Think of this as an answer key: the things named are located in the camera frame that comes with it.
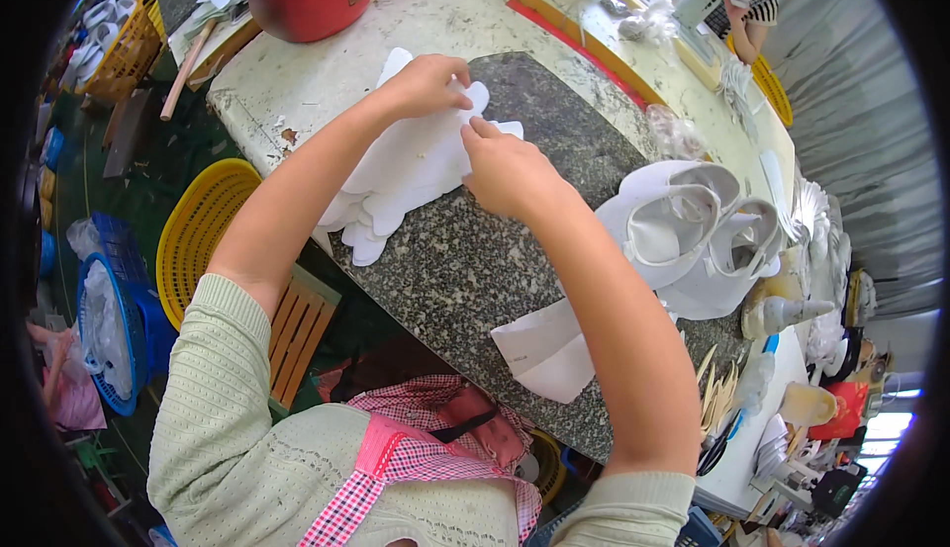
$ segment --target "worktable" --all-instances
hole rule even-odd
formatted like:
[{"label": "worktable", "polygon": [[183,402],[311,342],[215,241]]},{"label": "worktable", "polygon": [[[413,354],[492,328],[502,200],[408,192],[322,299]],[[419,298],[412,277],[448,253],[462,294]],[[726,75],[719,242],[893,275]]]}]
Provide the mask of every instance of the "worktable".
[{"label": "worktable", "polygon": [[[600,114],[595,118],[624,137],[642,157],[639,163],[659,160],[645,117],[635,103],[571,47],[506,7],[506,1],[374,0],[350,28],[309,45],[288,44],[261,33],[212,81],[208,102],[247,159],[267,177],[307,137],[375,86],[386,56],[395,46],[416,55],[440,52],[469,60],[523,51]],[[705,91],[710,94],[709,104],[723,103]],[[486,114],[491,110],[490,102]],[[511,116],[511,109],[507,112],[497,118],[527,121],[527,117]],[[561,114],[548,118],[591,118],[580,112],[572,115],[571,108],[556,112]],[[287,128],[296,132],[295,142],[281,137]],[[764,178],[754,174],[761,172],[757,152],[740,158],[736,151],[740,146],[731,145],[719,131],[715,133],[716,148],[729,150],[716,158],[741,182],[749,177],[747,192],[767,197]],[[751,144],[741,129],[728,137],[740,136],[746,139],[744,149],[749,149]],[[541,149],[556,165],[558,158],[570,161],[564,150]],[[789,149],[776,151],[793,153]],[[793,157],[783,161],[784,168]],[[616,189],[622,176],[618,167],[629,170],[639,163],[633,156],[610,157],[602,170],[599,161],[592,161],[588,174],[578,172],[567,178],[578,190],[588,179],[598,182],[598,187],[582,192],[596,207],[610,194],[605,186]],[[526,228],[485,214],[467,191],[459,189],[407,214],[383,256],[371,267],[352,267],[350,251],[340,244],[338,234],[332,234],[332,245],[337,264],[460,373],[565,444],[600,461],[608,458],[613,435],[597,381],[569,406],[542,399],[511,378],[488,336],[493,327],[561,297],[550,265]],[[511,277],[515,267],[521,273],[518,278]],[[446,292],[442,279],[464,283],[454,292]],[[742,341],[738,332],[738,314],[677,324],[686,332],[695,363],[713,343],[720,344],[717,369],[749,349],[750,344]]]}]

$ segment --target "pink checkered apron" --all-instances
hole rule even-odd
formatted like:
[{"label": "pink checkered apron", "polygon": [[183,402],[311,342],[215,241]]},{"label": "pink checkered apron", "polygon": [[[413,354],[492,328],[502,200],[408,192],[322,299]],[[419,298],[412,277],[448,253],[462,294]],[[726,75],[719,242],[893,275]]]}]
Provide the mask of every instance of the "pink checkered apron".
[{"label": "pink checkered apron", "polygon": [[387,485],[466,479],[508,479],[514,483],[518,541],[523,543],[538,522],[537,487],[477,458],[457,441],[444,445],[426,432],[373,413],[350,479],[297,547],[345,544]]}]

